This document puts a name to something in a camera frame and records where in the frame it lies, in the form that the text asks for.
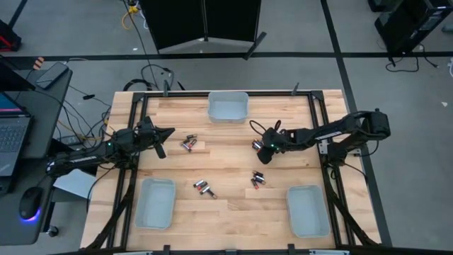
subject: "black metal frame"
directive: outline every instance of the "black metal frame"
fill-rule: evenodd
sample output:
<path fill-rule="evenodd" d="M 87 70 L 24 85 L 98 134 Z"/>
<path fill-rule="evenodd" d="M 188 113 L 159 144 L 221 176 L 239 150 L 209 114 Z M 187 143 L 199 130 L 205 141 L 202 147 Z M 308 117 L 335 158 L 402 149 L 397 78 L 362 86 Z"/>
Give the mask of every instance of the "black metal frame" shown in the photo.
<path fill-rule="evenodd" d="M 321 109 L 321 116 L 323 119 L 323 124 L 328 123 L 328 116 L 327 116 L 327 110 L 326 110 L 326 104 L 324 102 L 324 97 L 323 97 L 323 92 L 322 91 L 294 91 L 287 90 L 287 91 L 245 91 L 249 96 L 306 96 L 307 100 L 309 102 L 309 108 L 310 108 L 310 113 L 311 113 L 311 120 L 314 128 L 317 128 L 319 126 L 318 122 L 318 116 L 316 112 L 316 106 L 315 106 L 315 99 L 319 102 L 319 106 Z M 209 91 L 201 91 L 201 92 L 192 92 L 192 91 L 169 91 L 168 92 L 168 97 L 207 97 L 209 94 Z M 130 118 L 128 122 L 128 127 L 132 127 L 134 125 L 134 117 L 137 112 L 137 105 L 141 101 L 142 102 L 142 111 L 140 113 L 140 120 L 143 119 L 146 114 L 147 114 L 147 106 L 148 106 L 148 100 L 150 98 L 161 98 L 161 97 L 166 97 L 163 92 L 150 92 L 150 93 L 143 93 L 143 92 L 137 92 L 134 93 L 132 97 L 132 105 L 130 109 Z M 321 162 L 321 170 L 322 170 L 322 176 L 323 176 L 323 182 L 324 182 L 324 188 L 327 189 L 328 186 L 331 186 L 331 179 L 328 174 L 328 168 L 326 166 L 326 157 L 319 153 L 319 159 Z M 121 201 L 122 197 L 122 190 L 124 186 L 124 180 L 125 180 L 125 169 L 120 170 L 120 176 L 118 177 L 118 183 L 117 183 L 117 188 L 116 188 L 116 193 L 115 193 L 115 200 L 114 200 L 114 206 L 113 206 L 113 212 L 117 210 L 117 207 L 119 205 L 119 201 Z M 345 199 L 345 193 L 344 193 L 344 188 L 343 188 L 343 183 L 341 182 L 341 174 L 339 172 L 339 169 L 334 169 L 334 171 L 337 174 L 337 179 L 336 179 L 336 184 L 337 184 L 337 192 L 338 192 L 338 197 L 340 202 L 347 208 L 347 201 Z M 135 182 L 137 180 L 137 171 L 132 171 L 131 177 L 130 177 L 130 185 L 132 184 L 133 186 L 135 185 Z M 338 226 L 338 216 L 336 213 L 336 207 L 333 204 L 333 201 L 327 197 L 327 202 L 328 202 L 328 213 L 329 217 L 331 219 L 331 227 L 333 231 L 333 238 L 335 241 L 336 247 L 344 247 L 344 244 L 342 243 L 341 236 L 340 236 L 340 228 Z M 113 247 L 114 239 L 115 239 L 115 231 L 116 227 L 112 229 L 112 232 L 110 233 L 108 237 L 108 243 L 107 243 L 107 249 L 114 249 L 114 248 L 119 248 L 119 249 L 124 249 L 126 250 L 127 248 L 127 238 L 129 234 L 129 228 L 130 228 L 130 220 L 131 220 L 131 214 L 132 214 L 132 203 L 128 204 L 128 206 L 125 209 L 125 217 L 124 217 L 124 225 L 122 228 L 122 234 L 121 234 L 121 245 L 120 247 Z M 348 246 L 355 246 L 355 238 L 354 234 L 352 233 L 352 230 L 350 229 L 350 226 L 348 222 L 345 221 L 345 227 L 346 227 L 346 234 L 348 238 Z M 294 251 L 295 254 L 303 253 L 303 254 L 308 254 L 309 250 L 304 249 L 304 250 L 295 250 L 294 245 L 291 246 L 289 244 L 288 250 L 265 250 L 265 251 L 247 251 L 247 253 L 250 254 L 262 254 L 263 252 L 266 252 L 267 254 L 288 254 L 289 251 Z M 206 252 L 223 252 L 223 251 L 181 251 L 181 253 L 184 254 L 202 254 Z"/>

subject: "plastic tray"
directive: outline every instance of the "plastic tray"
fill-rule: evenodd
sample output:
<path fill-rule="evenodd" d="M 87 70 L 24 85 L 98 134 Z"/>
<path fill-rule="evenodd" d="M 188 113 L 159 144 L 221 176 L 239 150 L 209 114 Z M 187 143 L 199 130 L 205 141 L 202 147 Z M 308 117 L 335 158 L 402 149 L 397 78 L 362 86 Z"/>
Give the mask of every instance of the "plastic tray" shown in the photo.
<path fill-rule="evenodd" d="M 330 234 L 326 204 L 318 186 L 289 188 L 287 202 L 291 230 L 297 237 L 325 237 Z"/>
<path fill-rule="evenodd" d="M 170 227 L 175 199 L 174 181 L 157 178 L 143 180 L 135 213 L 135 226 L 157 230 Z"/>
<path fill-rule="evenodd" d="M 212 123 L 244 123 L 248 115 L 245 92 L 211 92 L 207 114 Z"/>

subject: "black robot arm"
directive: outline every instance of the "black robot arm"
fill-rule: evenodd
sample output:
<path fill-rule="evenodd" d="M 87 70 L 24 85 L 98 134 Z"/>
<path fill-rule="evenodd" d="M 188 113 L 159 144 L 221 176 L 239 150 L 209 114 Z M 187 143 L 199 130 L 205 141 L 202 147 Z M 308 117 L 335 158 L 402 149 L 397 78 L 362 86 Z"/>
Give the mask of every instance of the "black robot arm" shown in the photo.
<path fill-rule="evenodd" d="M 130 169 L 132 157 L 137 152 L 155 149 L 159 158 L 166 157 L 162 143 L 175 131 L 174 128 L 154 127 L 151 118 L 146 117 L 135 128 L 114 132 L 108 141 L 96 148 L 74 152 L 61 152 L 55 156 L 48 175 L 52 178 L 69 174 L 72 169 L 82 169 L 99 164 L 114 163 L 117 168 Z"/>
<path fill-rule="evenodd" d="M 387 115 L 376 111 L 350 113 L 341 120 L 315 129 L 299 128 L 278 131 L 281 121 L 275 127 L 269 127 L 262 135 L 261 141 L 255 141 L 258 158 L 264 164 L 272 160 L 274 153 L 302 151 L 313 147 L 318 142 L 331 137 L 350 134 L 341 142 L 332 142 L 327 146 L 328 161 L 334 165 L 344 164 L 348 152 L 360 148 L 368 141 L 380 141 L 390 136 Z"/>

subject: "wooden tabletop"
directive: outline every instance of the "wooden tabletop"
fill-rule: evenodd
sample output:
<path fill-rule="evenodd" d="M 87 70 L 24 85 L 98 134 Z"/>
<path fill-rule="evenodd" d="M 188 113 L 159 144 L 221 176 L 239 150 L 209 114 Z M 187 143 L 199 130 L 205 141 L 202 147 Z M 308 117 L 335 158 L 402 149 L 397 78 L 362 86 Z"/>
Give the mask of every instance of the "wooden tabletop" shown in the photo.
<path fill-rule="evenodd" d="M 323 92 L 330 121 L 348 113 L 341 90 Z M 115 94 L 109 120 L 114 130 L 127 127 L 131 100 L 132 92 Z M 268 165 L 261 164 L 251 148 L 251 141 L 259 135 L 252 131 L 248 120 L 256 120 L 266 128 L 274 126 L 277 120 L 282 121 L 281 128 L 312 128 L 308 100 L 301 96 L 251 96 L 248 120 L 244 124 L 213 124 L 207 117 L 207 107 L 207 98 L 149 100 L 147 115 L 153 123 L 176 131 L 164 144 L 165 159 L 159 159 L 154 150 L 140 154 L 127 250 L 162 250 L 165 244 L 170 244 L 172 250 L 286 249 L 287 244 L 295 244 L 296 249 L 333 248 L 332 234 L 301 239 L 289 226 L 286 202 L 289 187 L 318 185 L 324 192 L 316 148 L 277 154 Z M 135 122 L 140 109 L 139 105 Z M 198 142 L 193 152 L 188 153 L 180 142 L 194 133 L 198 134 Z M 346 162 L 362 168 L 359 158 L 349 156 Z M 258 190 L 251 185 L 252 170 L 265 174 L 267 183 Z M 340 170 L 350 213 L 379 242 L 363 175 L 347 166 Z M 99 169 L 98 177 L 105 171 Z M 118 171 L 112 170 L 94 187 L 81 247 L 94 240 L 111 216 L 117 177 Z M 173 222 L 168 229 L 135 227 L 135 208 L 142 182 L 147 178 L 176 182 Z M 200 195 L 193 188 L 193 183 L 200 179 L 210 184 L 218 199 Z M 340 216 L 342 239 L 347 243 L 341 219 Z M 120 219 L 117 225 L 116 245 L 119 245 L 122 222 Z"/>

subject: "laptop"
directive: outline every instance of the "laptop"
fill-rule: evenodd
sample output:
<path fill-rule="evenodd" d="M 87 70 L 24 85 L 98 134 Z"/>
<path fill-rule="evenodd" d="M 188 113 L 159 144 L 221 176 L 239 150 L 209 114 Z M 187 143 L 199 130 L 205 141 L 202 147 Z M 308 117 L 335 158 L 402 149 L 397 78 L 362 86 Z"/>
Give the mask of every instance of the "laptop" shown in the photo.
<path fill-rule="evenodd" d="M 33 117 L 0 92 L 0 177 L 11 176 Z"/>

